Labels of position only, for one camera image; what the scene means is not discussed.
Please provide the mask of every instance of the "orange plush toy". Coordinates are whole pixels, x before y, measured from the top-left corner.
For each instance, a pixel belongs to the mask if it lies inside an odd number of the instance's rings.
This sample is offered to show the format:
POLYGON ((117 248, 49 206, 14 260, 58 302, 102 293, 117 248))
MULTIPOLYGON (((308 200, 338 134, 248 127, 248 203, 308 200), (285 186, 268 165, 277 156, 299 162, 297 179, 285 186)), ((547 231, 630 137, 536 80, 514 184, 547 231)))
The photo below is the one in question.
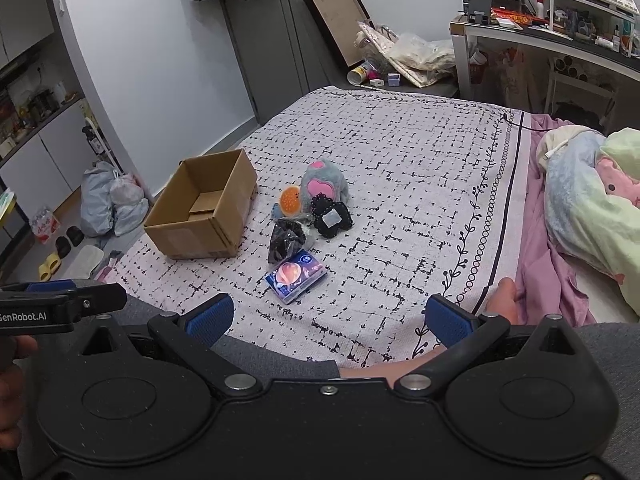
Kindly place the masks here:
POLYGON ((289 186, 280 195, 278 202, 284 216, 289 218, 299 215, 302 210, 300 203, 300 186, 289 186))

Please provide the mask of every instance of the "pink blanket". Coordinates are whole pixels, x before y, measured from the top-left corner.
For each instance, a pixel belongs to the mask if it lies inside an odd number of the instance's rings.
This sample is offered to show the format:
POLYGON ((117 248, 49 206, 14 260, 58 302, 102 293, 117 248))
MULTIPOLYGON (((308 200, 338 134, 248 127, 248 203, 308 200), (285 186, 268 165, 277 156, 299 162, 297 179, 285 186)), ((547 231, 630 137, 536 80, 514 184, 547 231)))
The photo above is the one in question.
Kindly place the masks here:
MULTIPOLYGON (((554 129, 571 124, 545 114, 533 115, 532 128, 554 129)), ((575 271, 549 241, 545 224, 545 178, 536 160, 538 144, 546 132, 531 132, 527 198, 516 272, 517 303, 521 320, 537 324, 546 314, 562 314, 572 326, 594 323, 589 298, 575 282, 575 271)))

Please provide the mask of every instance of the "cardboard box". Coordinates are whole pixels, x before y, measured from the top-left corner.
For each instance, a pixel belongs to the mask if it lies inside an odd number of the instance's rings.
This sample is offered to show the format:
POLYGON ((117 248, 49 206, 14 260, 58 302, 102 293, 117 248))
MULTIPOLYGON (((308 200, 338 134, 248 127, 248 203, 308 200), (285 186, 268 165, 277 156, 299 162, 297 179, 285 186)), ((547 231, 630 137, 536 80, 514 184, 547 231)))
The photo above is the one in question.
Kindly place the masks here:
POLYGON ((236 256, 257 182, 244 150, 181 162, 145 221, 174 260, 236 256))

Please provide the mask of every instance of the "pink heart patch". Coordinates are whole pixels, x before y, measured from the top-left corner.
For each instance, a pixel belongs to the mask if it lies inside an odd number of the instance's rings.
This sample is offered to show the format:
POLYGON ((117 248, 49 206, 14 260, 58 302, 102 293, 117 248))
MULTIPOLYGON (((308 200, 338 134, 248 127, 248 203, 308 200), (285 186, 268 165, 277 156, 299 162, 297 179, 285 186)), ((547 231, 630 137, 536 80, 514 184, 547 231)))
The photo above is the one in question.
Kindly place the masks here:
POLYGON ((316 178, 309 181, 309 183, 306 185, 306 190, 311 196, 318 196, 322 193, 331 200, 335 200, 334 186, 327 182, 322 182, 321 180, 318 180, 316 178))

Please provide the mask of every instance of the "small box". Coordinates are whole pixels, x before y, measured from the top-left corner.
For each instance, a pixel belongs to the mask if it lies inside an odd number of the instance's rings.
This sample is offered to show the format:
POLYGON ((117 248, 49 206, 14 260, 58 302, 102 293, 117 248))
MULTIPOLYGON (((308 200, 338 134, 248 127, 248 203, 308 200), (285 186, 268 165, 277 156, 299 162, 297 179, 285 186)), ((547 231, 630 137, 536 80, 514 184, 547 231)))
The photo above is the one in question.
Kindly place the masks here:
POLYGON ((400 86, 400 74, 391 73, 387 77, 389 86, 400 86))
POLYGON ((326 267, 306 251, 282 262, 264 277, 284 304, 289 304, 326 274, 326 267))
POLYGON ((256 183, 244 150, 188 158, 146 218, 145 232, 174 260, 236 256, 256 183))

